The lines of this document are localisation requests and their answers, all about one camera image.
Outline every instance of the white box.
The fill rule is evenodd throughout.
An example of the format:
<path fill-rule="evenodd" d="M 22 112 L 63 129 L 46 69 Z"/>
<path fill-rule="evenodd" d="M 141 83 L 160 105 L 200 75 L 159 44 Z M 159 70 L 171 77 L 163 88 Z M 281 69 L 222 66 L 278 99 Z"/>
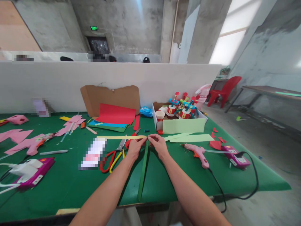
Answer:
<path fill-rule="evenodd" d="M 163 130 L 163 122 L 162 121 L 158 122 L 156 114 L 155 114 L 154 104 L 152 105 L 152 110 L 153 110 L 153 118 L 154 118 L 154 123 L 155 123 L 156 131 L 158 132 L 159 130 Z M 206 124 L 207 121 L 208 121 L 208 118 L 205 115 L 203 115 L 199 110 L 198 110 L 198 113 L 199 113 L 198 118 L 205 118 L 206 119 L 205 124 Z"/>

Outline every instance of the yellow scissors handle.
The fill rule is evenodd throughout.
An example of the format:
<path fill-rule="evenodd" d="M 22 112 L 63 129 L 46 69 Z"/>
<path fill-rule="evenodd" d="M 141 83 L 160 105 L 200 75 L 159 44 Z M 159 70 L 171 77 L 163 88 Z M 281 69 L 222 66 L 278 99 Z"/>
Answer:
<path fill-rule="evenodd" d="M 117 156 L 117 158 L 112 163 L 112 165 L 110 167 L 110 173 L 112 173 L 113 167 L 115 166 L 116 162 L 119 160 L 119 158 L 121 157 L 121 155 L 123 156 L 123 158 L 125 158 L 124 149 L 122 149 L 122 152 L 119 153 L 119 155 Z"/>

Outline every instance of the forearm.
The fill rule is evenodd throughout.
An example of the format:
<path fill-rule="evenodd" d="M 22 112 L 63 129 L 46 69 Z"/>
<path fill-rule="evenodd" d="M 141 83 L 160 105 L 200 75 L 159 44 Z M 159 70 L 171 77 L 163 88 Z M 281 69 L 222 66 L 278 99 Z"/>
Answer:
<path fill-rule="evenodd" d="M 118 204 L 134 162 L 135 159 L 127 155 L 89 197 L 70 225 L 106 225 Z"/>
<path fill-rule="evenodd" d="M 230 225 L 209 197 L 170 155 L 162 158 L 177 198 L 193 225 Z"/>

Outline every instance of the concrete floor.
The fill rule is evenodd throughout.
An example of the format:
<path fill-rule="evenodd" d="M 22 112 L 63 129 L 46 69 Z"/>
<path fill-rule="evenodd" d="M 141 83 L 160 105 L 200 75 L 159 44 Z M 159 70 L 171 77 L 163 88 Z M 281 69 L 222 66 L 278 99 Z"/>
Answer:
<path fill-rule="evenodd" d="M 253 154 L 261 156 L 292 190 L 258 192 L 249 200 L 230 200 L 224 216 L 233 226 L 301 225 L 301 143 L 241 112 L 225 114 L 225 108 L 213 104 L 202 110 Z M 236 121 L 237 116 L 247 120 Z"/>

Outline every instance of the blue plastic bag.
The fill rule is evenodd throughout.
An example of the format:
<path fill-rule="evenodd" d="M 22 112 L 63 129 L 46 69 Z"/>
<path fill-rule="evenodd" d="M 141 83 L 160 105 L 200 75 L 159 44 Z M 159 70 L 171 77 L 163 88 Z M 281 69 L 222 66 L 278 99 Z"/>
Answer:
<path fill-rule="evenodd" d="M 149 118 L 153 117 L 153 110 L 145 106 L 140 109 L 139 113 Z"/>

